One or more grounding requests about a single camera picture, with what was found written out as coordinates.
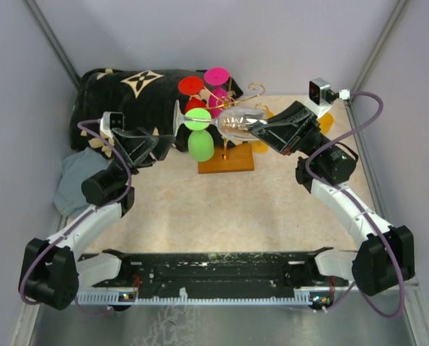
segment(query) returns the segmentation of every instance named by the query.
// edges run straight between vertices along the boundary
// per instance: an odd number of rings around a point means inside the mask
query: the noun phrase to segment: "camera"
[[[317,106],[332,105],[338,94],[331,90],[331,85],[322,78],[309,82],[309,98]]]

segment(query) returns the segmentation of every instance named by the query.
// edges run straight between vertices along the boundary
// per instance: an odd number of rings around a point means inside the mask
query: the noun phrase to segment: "star pattern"
[[[136,96],[138,98],[139,94],[147,85],[153,82],[155,79],[161,78],[163,75],[156,74],[153,71],[147,70],[135,74],[134,76],[128,77],[127,79],[123,79],[121,83],[125,83],[131,87]]]

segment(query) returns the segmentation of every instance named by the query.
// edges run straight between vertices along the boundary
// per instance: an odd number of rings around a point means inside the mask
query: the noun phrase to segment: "marble table surface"
[[[264,96],[243,105],[265,103],[277,114],[302,96]],[[330,113],[327,136],[350,130],[342,103]],[[353,138],[345,143],[356,150]],[[88,248],[101,252],[267,252],[320,247],[354,249],[346,230],[327,207],[294,178],[299,154],[272,149],[255,154],[253,172],[198,174],[188,153],[171,149],[167,158],[133,178],[133,208]],[[349,185],[368,206],[373,202],[361,163]]]

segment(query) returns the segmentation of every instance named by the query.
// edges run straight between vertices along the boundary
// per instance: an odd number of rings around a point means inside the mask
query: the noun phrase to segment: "gray wall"
[[[384,98],[384,114],[365,139],[389,218],[415,234],[429,303],[429,1],[410,2],[364,89]],[[361,120],[374,103],[355,102]]]
[[[22,1],[0,0],[0,345],[21,306],[25,244],[54,229],[74,93]]]
[[[76,70],[225,66],[247,87],[350,87],[395,0],[37,0]]]

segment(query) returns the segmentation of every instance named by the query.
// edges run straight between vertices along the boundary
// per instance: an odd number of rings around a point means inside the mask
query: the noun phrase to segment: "wooden base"
[[[224,150],[215,148],[214,155],[209,160],[198,162],[199,174],[245,172],[255,170],[251,144],[241,144],[227,150],[228,158],[224,159]]]

